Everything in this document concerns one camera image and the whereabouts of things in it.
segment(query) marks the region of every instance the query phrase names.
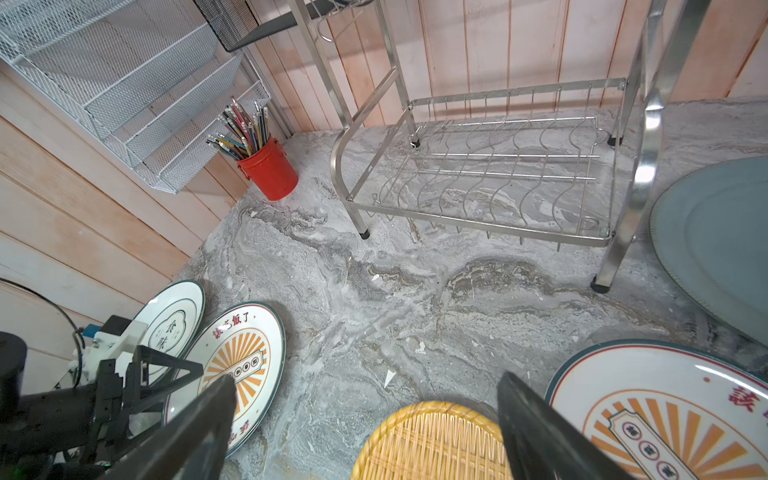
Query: gray plate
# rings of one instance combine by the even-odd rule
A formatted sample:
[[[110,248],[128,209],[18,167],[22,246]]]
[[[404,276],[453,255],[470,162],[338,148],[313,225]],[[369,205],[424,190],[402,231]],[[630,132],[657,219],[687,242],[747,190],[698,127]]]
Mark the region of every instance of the gray plate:
[[[654,205],[659,261],[716,319],[768,345],[768,157],[681,178]]]

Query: metal dish rack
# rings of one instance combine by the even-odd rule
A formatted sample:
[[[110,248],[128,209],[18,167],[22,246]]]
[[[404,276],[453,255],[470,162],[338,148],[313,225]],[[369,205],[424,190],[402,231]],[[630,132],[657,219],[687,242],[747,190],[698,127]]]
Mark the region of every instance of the metal dish rack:
[[[0,58],[153,188],[178,192],[215,155],[206,134],[232,96],[270,93],[182,0],[8,0]]]
[[[646,210],[661,146],[664,105],[710,0],[685,1],[666,46],[660,24],[667,2],[652,0],[627,78],[418,100],[408,97],[382,0],[334,2],[334,10],[318,18],[303,0],[288,3],[343,126],[331,153],[331,179],[363,239],[370,232],[361,210],[476,228],[489,236],[507,233],[521,242],[525,237],[549,240],[558,243],[558,249],[560,243],[607,247],[591,286],[600,293],[610,289]],[[345,8],[375,9],[391,67],[355,115],[349,113],[330,64],[317,47],[318,41],[342,41],[340,34],[328,38],[319,26]],[[375,152],[347,151],[353,135],[393,85],[402,105],[397,123],[379,139]],[[615,114],[588,107],[590,98],[616,88],[622,96]],[[622,181],[617,178],[617,150],[638,92],[640,145],[631,176],[624,180],[624,204],[614,219],[614,195]],[[534,106],[542,94],[552,99],[546,112]],[[519,97],[530,98],[530,106],[518,105],[514,100]],[[496,99],[506,99],[506,111],[522,113],[493,116]],[[580,107],[568,110],[569,104]],[[418,109],[426,112],[428,122],[415,122]],[[355,166],[345,159],[364,153],[372,159],[352,172]],[[356,180],[348,184],[344,177],[352,173]]]

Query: wire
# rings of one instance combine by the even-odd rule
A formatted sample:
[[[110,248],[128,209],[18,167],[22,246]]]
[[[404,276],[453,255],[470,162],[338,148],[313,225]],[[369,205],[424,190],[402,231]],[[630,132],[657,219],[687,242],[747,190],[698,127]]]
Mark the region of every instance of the wire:
[[[25,290],[25,291],[31,293],[32,295],[40,297],[48,305],[50,305],[50,306],[54,307],[56,310],[58,310],[58,312],[61,315],[63,315],[65,319],[67,319],[67,321],[69,322],[69,325],[72,327],[72,330],[73,330],[73,332],[72,332],[72,339],[74,340],[74,346],[77,347],[77,349],[78,349],[78,374],[77,374],[77,376],[74,379],[74,385],[72,386],[72,388],[78,386],[80,384],[80,378],[81,378],[81,376],[83,374],[83,350],[82,349],[85,348],[85,339],[83,338],[83,329],[82,328],[78,328],[78,326],[76,326],[74,324],[72,319],[69,318],[69,315],[67,315],[67,313],[64,310],[62,310],[59,305],[56,305],[52,301],[50,301],[47,298],[45,298],[44,296],[42,296],[40,293],[35,292],[33,289],[31,289],[31,288],[29,288],[27,286],[23,286],[20,283],[16,283],[13,280],[8,280],[7,278],[3,278],[1,276],[0,276],[0,282],[8,283],[9,285],[13,285],[13,286],[15,286],[17,288],[20,288],[22,290]]]

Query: wall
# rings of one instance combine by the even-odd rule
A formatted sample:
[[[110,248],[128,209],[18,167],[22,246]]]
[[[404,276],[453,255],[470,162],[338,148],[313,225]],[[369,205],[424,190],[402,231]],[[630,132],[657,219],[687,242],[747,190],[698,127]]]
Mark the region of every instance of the wall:
[[[178,195],[153,190],[0,64],[0,276],[47,296],[79,326],[132,318],[248,184],[217,156]],[[0,305],[0,329],[29,347],[23,392],[52,388],[72,358],[70,326],[1,283]]]
[[[261,22],[290,11],[284,0],[248,1]],[[383,1],[411,99],[624,77],[650,4],[650,0]],[[667,2],[667,36],[681,5],[682,0]],[[344,12],[328,27],[339,32],[350,18]],[[713,0],[673,100],[768,94],[766,20],[764,0]],[[323,23],[321,29],[327,34],[328,27]],[[319,44],[343,97],[356,111],[389,70],[372,7],[365,8],[335,45],[322,40]],[[250,50],[294,128],[340,128],[296,28],[259,40]],[[597,105],[616,97],[606,92],[593,99],[590,104]],[[497,102],[500,112],[508,110],[505,100]],[[480,104],[476,101],[472,108],[477,110]],[[392,89],[366,125],[393,124],[399,111]]]

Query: wicker tray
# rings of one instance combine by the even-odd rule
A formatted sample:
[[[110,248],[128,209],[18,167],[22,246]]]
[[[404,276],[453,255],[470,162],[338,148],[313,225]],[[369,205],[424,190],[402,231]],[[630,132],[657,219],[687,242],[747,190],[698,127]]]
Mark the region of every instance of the wicker tray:
[[[362,447],[352,480],[374,478],[509,479],[502,431],[483,415],[445,402],[407,406]]]

